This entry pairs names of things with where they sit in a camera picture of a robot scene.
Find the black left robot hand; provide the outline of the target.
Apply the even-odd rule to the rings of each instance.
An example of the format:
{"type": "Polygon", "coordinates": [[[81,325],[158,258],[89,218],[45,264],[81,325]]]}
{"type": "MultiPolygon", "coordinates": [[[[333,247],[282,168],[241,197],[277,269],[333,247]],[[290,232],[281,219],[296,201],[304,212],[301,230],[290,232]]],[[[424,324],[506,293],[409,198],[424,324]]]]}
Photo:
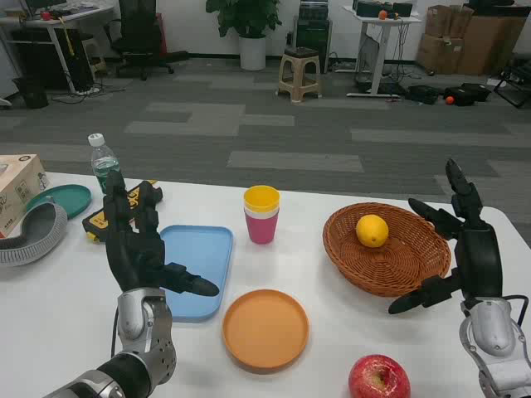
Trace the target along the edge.
{"type": "Polygon", "coordinates": [[[162,199],[161,188],[143,181],[139,184],[138,205],[131,209],[122,174],[109,172],[104,197],[108,221],[105,248],[113,276],[124,292],[164,288],[178,294],[217,296],[219,288],[214,283],[189,273],[183,265],[165,263],[156,210],[162,199]]]}

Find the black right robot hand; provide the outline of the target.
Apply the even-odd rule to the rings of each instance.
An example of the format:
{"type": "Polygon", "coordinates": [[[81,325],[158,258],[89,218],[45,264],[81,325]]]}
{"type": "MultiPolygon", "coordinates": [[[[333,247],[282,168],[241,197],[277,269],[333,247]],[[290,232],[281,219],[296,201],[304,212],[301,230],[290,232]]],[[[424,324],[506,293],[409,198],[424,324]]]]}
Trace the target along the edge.
{"type": "Polygon", "coordinates": [[[446,175],[454,192],[452,214],[414,198],[410,198],[408,204],[435,227],[439,236],[456,240],[456,267],[447,278],[436,275],[424,279],[419,289],[390,305],[390,314],[404,313],[417,306],[428,308],[450,299],[457,290],[472,302],[482,297],[502,296],[503,272],[497,236],[494,227],[480,217],[483,204],[475,184],[467,181],[460,166],[451,158],[446,162],[446,175]]]}

